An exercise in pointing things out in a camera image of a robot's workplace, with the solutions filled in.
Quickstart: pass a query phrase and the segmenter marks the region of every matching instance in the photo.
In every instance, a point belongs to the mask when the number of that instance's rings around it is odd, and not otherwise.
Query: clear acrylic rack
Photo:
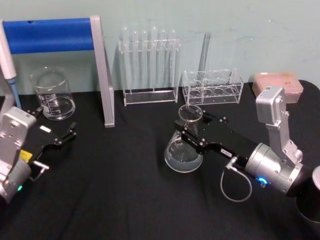
[[[183,96],[186,104],[239,103],[244,83],[236,68],[184,72]]]
[[[180,48],[175,30],[122,29],[118,50],[125,106],[178,101]]]

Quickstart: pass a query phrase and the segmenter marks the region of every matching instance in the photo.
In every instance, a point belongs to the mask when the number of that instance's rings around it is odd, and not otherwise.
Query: conical flask
[[[195,105],[183,105],[178,111],[180,121],[198,134],[198,122],[203,117],[202,109]],[[164,160],[170,168],[180,173],[196,170],[202,163],[203,156],[181,139],[181,132],[175,131],[165,151]]]

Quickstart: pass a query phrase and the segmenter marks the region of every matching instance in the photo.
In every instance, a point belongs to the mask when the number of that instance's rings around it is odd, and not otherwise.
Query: glass beaker
[[[31,74],[30,80],[47,119],[63,120],[74,113],[76,105],[62,67],[39,68]]]
[[[198,134],[198,122],[203,116],[202,109],[187,104],[179,108],[178,114],[186,127]],[[179,173],[189,173],[200,167],[203,156],[182,140],[181,132],[175,131],[164,151],[164,160],[173,170]]]

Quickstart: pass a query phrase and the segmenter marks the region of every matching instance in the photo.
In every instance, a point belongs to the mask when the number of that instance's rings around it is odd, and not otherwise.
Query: cable
[[[235,167],[231,167],[230,169],[231,169],[232,171],[236,172],[237,174],[240,174],[241,176],[243,176],[243,177],[247,180],[247,182],[249,183],[249,187],[250,187],[249,194],[248,194],[248,196],[246,196],[245,198],[240,199],[240,200],[236,200],[236,199],[233,199],[233,198],[228,197],[227,194],[226,194],[225,191],[224,191],[224,187],[222,186],[222,183],[223,183],[223,180],[224,180],[224,175],[225,175],[225,170],[223,170],[222,175],[221,175],[221,180],[220,180],[221,192],[222,192],[222,194],[223,194],[228,200],[230,200],[230,201],[232,201],[232,202],[235,202],[235,203],[242,203],[242,202],[248,200],[248,199],[251,197],[251,194],[252,194],[252,184],[251,184],[249,178],[248,178],[246,175],[244,175],[242,172],[238,171]]]

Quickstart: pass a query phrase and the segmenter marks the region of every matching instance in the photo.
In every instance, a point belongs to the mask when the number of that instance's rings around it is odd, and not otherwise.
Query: black table
[[[288,104],[291,139],[303,151],[303,162],[320,165],[320,91],[302,81],[297,104]],[[75,93],[75,113],[64,121],[39,123],[63,133],[77,122],[77,138],[61,151],[48,151],[50,165],[37,182],[26,182],[0,213],[2,240],[312,240],[320,233],[300,216],[294,198],[252,180],[253,193],[233,203],[220,191],[227,160],[204,157],[195,172],[182,174],[165,165],[164,150],[174,120],[184,104],[152,103],[124,107],[115,94],[115,128],[104,128],[99,92]],[[35,96],[21,96],[24,110],[37,106]],[[269,144],[259,123],[255,97],[244,85],[239,104],[204,106],[229,118],[229,125],[257,143]],[[248,193],[237,174],[225,175],[225,190],[234,198]]]

